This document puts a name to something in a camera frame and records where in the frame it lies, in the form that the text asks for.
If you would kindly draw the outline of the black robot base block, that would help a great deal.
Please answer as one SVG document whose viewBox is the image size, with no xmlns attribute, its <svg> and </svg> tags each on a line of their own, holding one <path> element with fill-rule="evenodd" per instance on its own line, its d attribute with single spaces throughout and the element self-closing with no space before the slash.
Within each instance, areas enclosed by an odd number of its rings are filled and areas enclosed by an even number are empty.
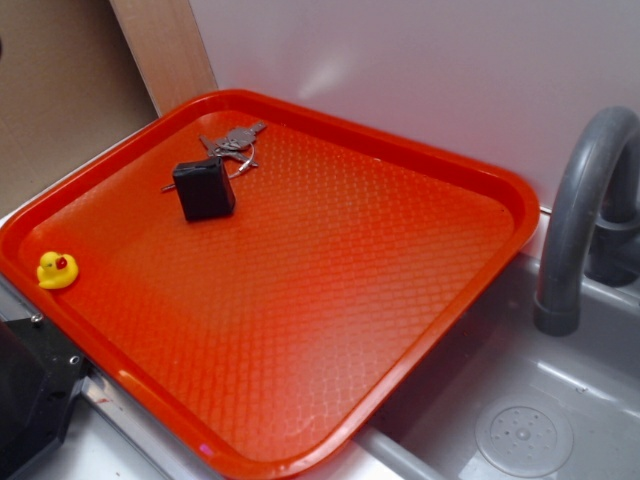
<svg viewBox="0 0 640 480">
<path fill-rule="evenodd" d="M 59 448 L 88 371 L 83 352 L 41 314 L 1 323 L 1 477 Z"/>
</svg>

